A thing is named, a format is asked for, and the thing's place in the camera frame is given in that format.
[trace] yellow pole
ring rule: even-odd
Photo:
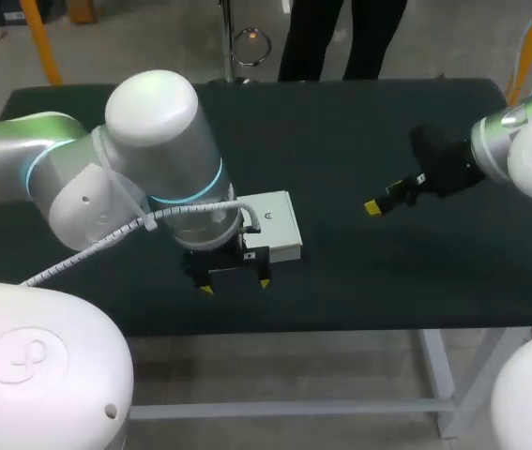
[[[51,43],[47,37],[47,31],[44,28],[36,0],[20,0],[22,11],[28,22],[28,27],[32,33],[32,39],[37,46],[38,56],[44,68],[44,73],[52,85],[63,84],[59,69],[53,58]]]
[[[524,44],[520,50],[520,62],[516,68],[515,82],[513,78],[509,81],[508,91],[506,97],[508,98],[509,105],[515,105],[518,103],[518,97],[522,92],[526,75],[532,66],[532,25],[526,33],[524,38]]]

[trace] blue led ring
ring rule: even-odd
[[[75,139],[69,139],[67,141],[54,143],[50,147],[44,149],[37,157],[34,158],[32,164],[30,164],[30,167],[28,167],[28,172],[25,175],[25,190],[28,192],[29,197],[32,197],[32,194],[30,194],[30,177],[32,176],[32,171],[44,159],[44,157],[49,155],[49,153],[51,153],[55,148],[65,145],[66,143],[73,143],[74,141]]]
[[[224,161],[223,159],[220,159],[220,168],[218,169],[218,173],[216,173],[216,176],[211,181],[211,183],[209,183],[207,186],[205,186],[203,189],[201,189],[196,194],[191,195],[190,197],[187,197],[186,199],[167,200],[167,199],[160,199],[159,197],[153,197],[153,196],[151,196],[151,199],[155,200],[156,202],[165,203],[165,204],[183,204],[183,203],[189,203],[189,202],[194,202],[195,200],[199,200],[201,197],[206,195],[206,193],[209,192],[209,190],[211,190],[216,185],[216,183],[218,183],[223,167],[224,167]]]

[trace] metal stand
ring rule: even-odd
[[[316,400],[135,406],[130,411],[130,419],[426,412],[440,413],[438,426],[442,438],[455,438],[465,430],[479,408],[488,400],[500,368],[530,336],[530,331],[531,327],[489,330],[479,346],[470,375],[463,384],[454,388],[440,331],[420,330],[419,335],[433,386],[434,398],[387,401]]]
[[[235,25],[232,15],[231,0],[220,0],[221,9],[221,37],[222,50],[224,57],[224,76],[228,83],[236,82],[236,67],[238,64],[244,68],[255,68],[259,66],[269,56],[272,51],[272,41],[269,36],[259,28],[249,27],[244,28],[235,35]],[[262,37],[266,41],[266,51],[259,58],[254,61],[241,61],[235,55],[235,43],[245,35],[254,34]]]

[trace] metal table frame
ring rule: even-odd
[[[454,385],[440,330],[419,330],[434,397],[367,400],[265,401],[133,406],[130,420],[355,413],[438,413],[441,438],[465,431],[489,399],[494,380],[509,357],[531,336],[531,327],[492,328],[479,345],[464,380]]]

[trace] table leg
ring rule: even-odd
[[[451,398],[455,386],[441,330],[418,330],[426,369],[436,398]]]
[[[456,386],[453,395],[456,409],[438,417],[442,438],[456,438],[469,426],[493,391],[499,370],[530,337],[531,327],[491,328],[487,331],[474,358],[470,373]]]

